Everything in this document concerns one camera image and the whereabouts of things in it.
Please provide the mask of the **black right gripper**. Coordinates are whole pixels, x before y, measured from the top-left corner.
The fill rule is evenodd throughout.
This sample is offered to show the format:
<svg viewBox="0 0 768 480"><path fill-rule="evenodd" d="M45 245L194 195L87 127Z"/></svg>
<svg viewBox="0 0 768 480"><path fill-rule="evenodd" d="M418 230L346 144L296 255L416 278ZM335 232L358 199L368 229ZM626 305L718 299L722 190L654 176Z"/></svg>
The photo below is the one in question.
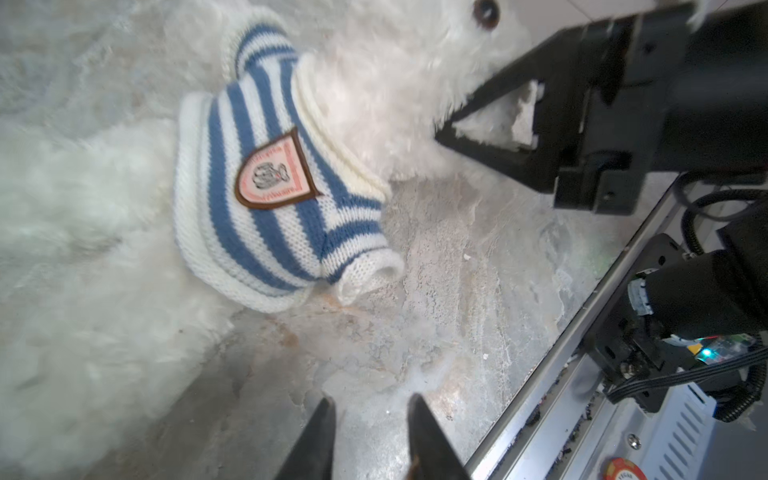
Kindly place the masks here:
<svg viewBox="0 0 768 480"><path fill-rule="evenodd" d="M633 212L652 172L767 169L767 5L604 19L540 43L538 79L483 83L435 133L561 209Z"/></svg>

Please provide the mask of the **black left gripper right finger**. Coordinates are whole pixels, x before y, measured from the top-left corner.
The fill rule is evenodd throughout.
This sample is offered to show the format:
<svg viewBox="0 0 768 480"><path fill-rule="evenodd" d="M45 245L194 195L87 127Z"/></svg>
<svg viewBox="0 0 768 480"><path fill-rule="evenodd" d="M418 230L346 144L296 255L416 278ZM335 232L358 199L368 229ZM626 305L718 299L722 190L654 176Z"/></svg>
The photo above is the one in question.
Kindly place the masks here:
<svg viewBox="0 0 768 480"><path fill-rule="evenodd" d="M470 479L420 394L409 399L407 427L410 457L407 479Z"/></svg>

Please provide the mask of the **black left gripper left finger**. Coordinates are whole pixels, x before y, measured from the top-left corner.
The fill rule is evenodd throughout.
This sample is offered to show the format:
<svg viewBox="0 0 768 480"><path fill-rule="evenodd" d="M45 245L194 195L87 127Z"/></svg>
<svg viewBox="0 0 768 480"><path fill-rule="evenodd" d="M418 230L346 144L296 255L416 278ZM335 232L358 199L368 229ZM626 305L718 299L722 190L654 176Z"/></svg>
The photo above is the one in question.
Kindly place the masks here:
<svg viewBox="0 0 768 480"><path fill-rule="evenodd" d="M330 480L336 437L336 405L324 396L302 430L276 480Z"/></svg>

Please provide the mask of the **white plush teddy bear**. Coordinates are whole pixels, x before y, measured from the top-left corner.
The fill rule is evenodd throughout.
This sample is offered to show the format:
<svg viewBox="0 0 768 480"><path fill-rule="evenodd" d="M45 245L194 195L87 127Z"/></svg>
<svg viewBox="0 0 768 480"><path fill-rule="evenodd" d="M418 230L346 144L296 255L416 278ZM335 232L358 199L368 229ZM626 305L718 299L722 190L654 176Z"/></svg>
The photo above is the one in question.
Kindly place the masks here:
<svg viewBox="0 0 768 480"><path fill-rule="evenodd" d="M207 93L226 86L225 31L249 7L265 6L194 1L178 24L223 77ZM306 47L283 23L311 59L321 124L390 188L483 173L434 135L529 49L514 2L352 1ZM79 140L2 125L1 258L20 283L1 307L3 465L90 468L164 417L251 309L199 279L176 242L178 121Z"/></svg>

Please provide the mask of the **blue white striped knit sweater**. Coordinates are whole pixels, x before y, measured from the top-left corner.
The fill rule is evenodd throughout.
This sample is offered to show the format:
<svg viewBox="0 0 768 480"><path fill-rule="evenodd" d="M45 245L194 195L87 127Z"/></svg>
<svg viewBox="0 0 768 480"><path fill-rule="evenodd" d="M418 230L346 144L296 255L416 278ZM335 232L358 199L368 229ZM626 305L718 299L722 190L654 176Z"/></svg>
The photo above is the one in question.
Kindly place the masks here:
<svg viewBox="0 0 768 480"><path fill-rule="evenodd" d="M404 263L381 228L390 185L321 124L311 59L282 19L236 14L223 53L226 86L179 112L174 231L191 271L263 313L322 283L348 305L396 281Z"/></svg>

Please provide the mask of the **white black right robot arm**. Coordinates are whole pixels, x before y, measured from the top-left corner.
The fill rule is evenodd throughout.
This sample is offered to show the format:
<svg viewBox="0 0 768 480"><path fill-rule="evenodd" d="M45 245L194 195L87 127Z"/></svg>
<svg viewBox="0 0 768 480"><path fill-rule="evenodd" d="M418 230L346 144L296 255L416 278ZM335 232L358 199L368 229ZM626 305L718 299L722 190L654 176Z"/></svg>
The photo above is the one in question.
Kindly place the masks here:
<svg viewBox="0 0 768 480"><path fill-rule="evenodd" d="M609 399L649 412L696 383L729 422L757 401L767 349L688 360L686 343L767 329L767 5L684 3L563 29L471 93L442 146L561 209L627 215L673 172L683 244L623 279L585 342Z"/></svg>

